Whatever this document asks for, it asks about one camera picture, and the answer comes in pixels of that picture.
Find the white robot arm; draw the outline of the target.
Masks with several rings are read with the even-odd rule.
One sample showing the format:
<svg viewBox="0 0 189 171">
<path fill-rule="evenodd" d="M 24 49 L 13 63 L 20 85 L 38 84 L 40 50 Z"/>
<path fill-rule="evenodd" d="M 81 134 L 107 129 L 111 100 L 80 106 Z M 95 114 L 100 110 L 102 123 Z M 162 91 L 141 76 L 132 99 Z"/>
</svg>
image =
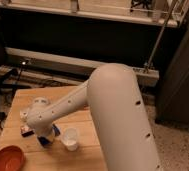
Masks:
<svg viewBox="0 0 189 171">
<path fill-rule="evenodd" d="M 43 109 L 27 125 L 47 138 L 53 122 L 87 106 L 108 171 L 163 171 L 134 70 L 118 63 L 96 68 L 89 79 Z"/>
</svg>

